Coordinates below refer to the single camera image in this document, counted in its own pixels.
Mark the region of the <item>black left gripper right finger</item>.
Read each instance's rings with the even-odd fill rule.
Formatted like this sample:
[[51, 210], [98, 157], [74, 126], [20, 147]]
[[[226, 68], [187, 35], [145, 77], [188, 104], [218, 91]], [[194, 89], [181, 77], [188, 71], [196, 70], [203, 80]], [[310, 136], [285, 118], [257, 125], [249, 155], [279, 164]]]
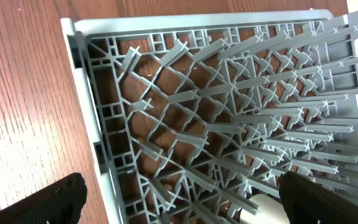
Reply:
[[279, 196], [291, 224], [358, 224], [358, 205], [288, 171], [279, 178]]

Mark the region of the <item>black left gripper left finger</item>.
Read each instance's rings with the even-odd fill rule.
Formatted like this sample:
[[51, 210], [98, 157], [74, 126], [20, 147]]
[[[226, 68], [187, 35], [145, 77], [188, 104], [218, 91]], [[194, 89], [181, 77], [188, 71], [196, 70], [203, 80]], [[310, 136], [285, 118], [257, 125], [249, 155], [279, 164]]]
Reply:
[[83, 176], [74, 172], [0, 210], [0, 224], [77, 224], [87, 194]]

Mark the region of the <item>white plastic cup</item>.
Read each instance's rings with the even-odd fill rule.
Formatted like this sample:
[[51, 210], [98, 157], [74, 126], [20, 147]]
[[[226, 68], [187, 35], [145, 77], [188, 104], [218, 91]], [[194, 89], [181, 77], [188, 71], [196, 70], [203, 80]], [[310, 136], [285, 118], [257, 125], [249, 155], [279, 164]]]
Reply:
[[255, 215], [242, 210], [239, 217], [240, 224], [290, 224], [283, 205], [264, 194], [257, 194], [250, 198], [259, 208]]

